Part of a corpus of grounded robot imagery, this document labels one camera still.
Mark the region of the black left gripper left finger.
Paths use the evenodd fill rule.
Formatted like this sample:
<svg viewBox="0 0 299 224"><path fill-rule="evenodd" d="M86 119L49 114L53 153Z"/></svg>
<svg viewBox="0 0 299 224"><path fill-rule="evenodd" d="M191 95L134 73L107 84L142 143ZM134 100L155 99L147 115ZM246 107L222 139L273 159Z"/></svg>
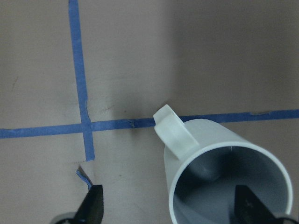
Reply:
<svg viewBox="0 0 299 224"><path fill-rule="evenodd" d="M74 216L75 224L100 224L103 219L103 187L93 185Z"/></svg>

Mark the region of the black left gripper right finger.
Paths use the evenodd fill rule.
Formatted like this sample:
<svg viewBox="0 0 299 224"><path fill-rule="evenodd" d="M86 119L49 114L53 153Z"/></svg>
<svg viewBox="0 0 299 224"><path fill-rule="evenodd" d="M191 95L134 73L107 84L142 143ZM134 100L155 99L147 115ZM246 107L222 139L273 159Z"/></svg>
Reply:
<svg viewBox="0 0 299 224"><path fill-rule="evenodd" d="M234 213L240 224L278 224L279 219L269 211L246 185L236 185Z"/></svg>

